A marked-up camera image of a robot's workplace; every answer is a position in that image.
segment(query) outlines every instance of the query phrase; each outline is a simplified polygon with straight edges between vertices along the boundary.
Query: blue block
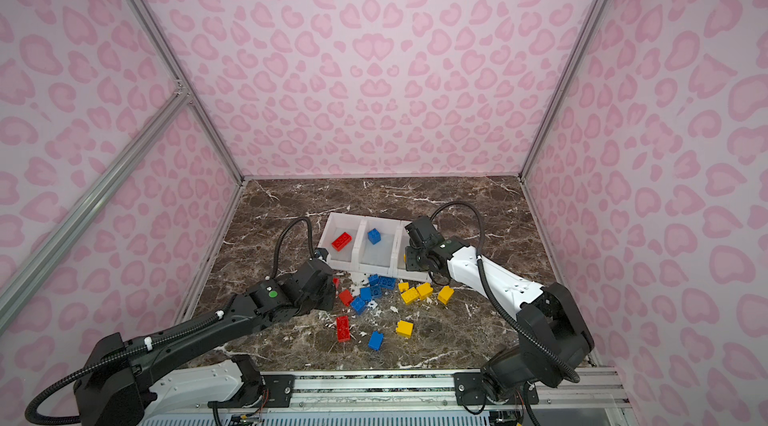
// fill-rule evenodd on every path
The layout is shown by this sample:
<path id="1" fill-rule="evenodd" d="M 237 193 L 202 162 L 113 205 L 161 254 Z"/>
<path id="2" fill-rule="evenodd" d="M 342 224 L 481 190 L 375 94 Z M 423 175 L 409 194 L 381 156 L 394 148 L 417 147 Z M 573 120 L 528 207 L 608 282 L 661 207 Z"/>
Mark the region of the blue block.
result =
<path id="1" fill-rule="evenodd" d="M 379 286 L 384 289 L 394 289 L 397 286 L 397 279 L 379 277 Z"/>
<path id="2" fill-rule="evenodd" d="M 360 288 L 360 298 L 362 298 L 363 301 L 368 303 L 371 299 L 373 299 L 373 294 L 371 293 L 370 288 Z"/>
<path id="3" fill-rule="evenodd" d="M 363 301 L 360 297 L 353 299 L 350 306 L 352 306 L 352 309 L 354 309 L 357 314 L 360 314 L 366 310 L 366 302 Z"/>
<path id="4" fill-rule="evenodd" d="M 372 244 L 376 244 L 382 240 L 382 235 L 377 229 L 373 228 L 368 232 L 368 240 L 370 240 Z"/>
<path id="5" fill-rule="evenodd" d="M 384 341 L 384 335 L 378 331 L 374 331 L 371 335 L 371 340 L 368 342 L 368 347 L 374 351 L 379 351 L 382 347 L 382 341 Z"/>

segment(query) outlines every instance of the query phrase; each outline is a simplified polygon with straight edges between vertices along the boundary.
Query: pink patterned wall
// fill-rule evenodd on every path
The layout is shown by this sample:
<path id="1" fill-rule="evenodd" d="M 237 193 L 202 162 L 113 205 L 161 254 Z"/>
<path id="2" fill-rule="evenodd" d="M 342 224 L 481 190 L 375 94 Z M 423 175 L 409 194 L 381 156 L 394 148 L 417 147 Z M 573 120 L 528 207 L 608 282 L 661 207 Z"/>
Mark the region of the pink patterned wall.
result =
<path id="1" fill-rule="evenodd" d="M 148 0 L 245 174 L 517 173 L 591 0 Z"/>
<path id="2" fill-rule="evenodd" d="M 172 85 L 123 0 L 0 0 L 0 289 Z"/>
<path id="3" fill-rule="evenodd" d="M 200 125 L 182 111 L 0 337 L 0 422 L 17 424 L 26 403 L 81 368 L 105 335 L 168 327 L 233 191 Z M 65 392 L 46 404 L 76 414 Z"/>
<path id="4" fill-rule="evenodd" d="M 768 0 L 615 0 L 533 171 L 642 424 L 768 422 Z"/>

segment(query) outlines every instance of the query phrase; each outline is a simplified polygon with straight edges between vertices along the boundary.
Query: white robotic arm segment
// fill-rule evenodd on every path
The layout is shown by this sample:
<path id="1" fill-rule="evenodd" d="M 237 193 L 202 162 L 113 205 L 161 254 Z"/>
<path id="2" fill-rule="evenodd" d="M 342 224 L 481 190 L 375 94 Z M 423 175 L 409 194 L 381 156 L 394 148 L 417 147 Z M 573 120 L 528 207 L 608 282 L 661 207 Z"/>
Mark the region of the white robotic arm segment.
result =
<path id="1" fill-rule="evenodd" d="M 542 294 L 542 285 L 519 277 L 486 257 L 482 257 L 482 260 L 485 276 L 494 296 L 510 315 L 516 315 L 524 303 L 532 303 Z M 453 257 L 448 260 L 448 271 L 453 279 L 485 297 L 480 283 L 475 247 L 463 247 L 453 253 Z"/>

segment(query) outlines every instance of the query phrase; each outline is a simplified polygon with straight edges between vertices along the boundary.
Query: side wall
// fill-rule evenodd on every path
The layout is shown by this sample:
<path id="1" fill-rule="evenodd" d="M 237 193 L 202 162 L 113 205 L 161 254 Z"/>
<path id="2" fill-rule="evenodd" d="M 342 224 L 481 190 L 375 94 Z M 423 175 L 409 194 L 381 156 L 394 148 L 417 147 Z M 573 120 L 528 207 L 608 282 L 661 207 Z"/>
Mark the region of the side wall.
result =
<path id="1" fill-rule="evenodd" d="M 768 0 L 614 0 L 527 185 L 643 424 L 768 421 Z"/>
<path id="2" fill-rule="evenodd" d="M 205 260 L 234 182 L 184 109 L 0 337 L 0 420 L 80 369 L 105 335 L 166 328 Z M 66 388 L 43 412 L 76 414 Z"/>
<path id="3" fill-rule="evenodd" d="M 0 0 L 0 289 L 173 88 L 123 0 Z"/>
<path id="4" fill-rule="evenodd" d="M 241 170 L 517 173 L 592 0 L 147 0 Z"/>

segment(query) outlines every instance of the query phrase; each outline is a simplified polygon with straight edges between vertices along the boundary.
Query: red block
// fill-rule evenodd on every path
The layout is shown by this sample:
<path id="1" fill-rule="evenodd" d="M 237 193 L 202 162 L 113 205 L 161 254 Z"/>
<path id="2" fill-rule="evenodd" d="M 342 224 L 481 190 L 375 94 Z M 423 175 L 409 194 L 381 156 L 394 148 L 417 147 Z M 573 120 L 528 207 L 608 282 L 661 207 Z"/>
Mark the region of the red block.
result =
<path id="1" fill-rule="evenodd" d="M 344 291 L 341 291 L 341 293 L 339 293 L 339 299 L 341 299 L 341 302 L 344 303 L 344 306 L 349 308 L 354 298 L 352 297 L 350 290 L 345 289 Z"/>
<path id="2" fill-rule="evenodd" d="M 346 245 L 350 244 L 350 241 L 352 241 L 350 234 L 344 233 L 340 237 L 336 238 L 336 240 L 331 243 L 331 245 L 336 251 L 341 251 Z"/>
<path id="3" fill-rule="evenodd" d="M 336 337 L 339 342 L 350 341 L 350 319 L 347 316 L 336 318 Z"/>

